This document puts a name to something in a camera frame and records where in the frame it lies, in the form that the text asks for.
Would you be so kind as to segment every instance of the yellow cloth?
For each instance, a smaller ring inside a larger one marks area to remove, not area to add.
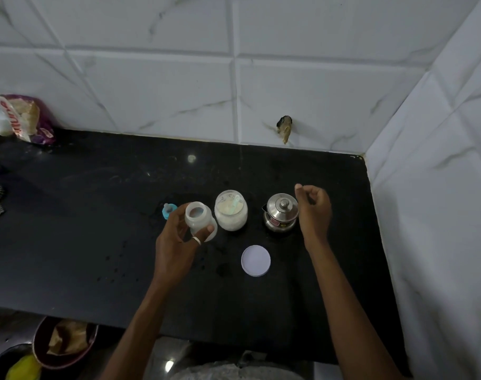
[[[26,355],[9,369],[5,380],[39,380],[41,369],[33,355]]]

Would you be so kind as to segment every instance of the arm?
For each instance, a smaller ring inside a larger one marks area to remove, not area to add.
[[[332,342],[345,379],[403,379],[337,262],[326,232],[330,199],[321,188],[295,185],[304,242],[318,278]],[[308,196],[315,204],[310,204]]]
[[[155,275],[142,304],[112,354],[100,380],[140,380],[160,332],[165,300],[169,292],[189,272],[199,243],[182,238],[188,227],[184,222],[187,204],[172,212],[156,239]],[[196,233],[203,243],[214,228],[209,225]]]

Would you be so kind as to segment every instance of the teapot lid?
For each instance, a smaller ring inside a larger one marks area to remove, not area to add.
[[[267,202],[267,212],[279,222],[290,222],[299,215],[299,204],[289,194],[276,193]]]

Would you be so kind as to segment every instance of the forearm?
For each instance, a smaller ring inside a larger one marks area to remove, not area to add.
[[[344,378],[401,379],[330,246],[315,243],[309,249]]]
[[[142,379],[152,347],[160,332],[167,294],[167,288],[151,284],[100,380]]]

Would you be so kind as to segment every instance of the hand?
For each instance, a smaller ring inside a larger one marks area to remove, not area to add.
[[[153,284],[163,286],[166,290],[175,287],[186,276],[193,263],[195,251],[199,243],[195,239],[183,242],[188,230],[184,221],[187,204],[174,210],[165,224],[165,228],[156,239],[155,276]],[[201,243],[205,242],[214,227],[208,225],[199,230],[195,236]]]
[[[295,196],[299,202],[300,229],[304,243],[309,251],[317,244],[327,244],[326,232],[332,219],[332,206],[329,195],[314,185],[295,185]],[[315,204],[310,204],[310,197]]]

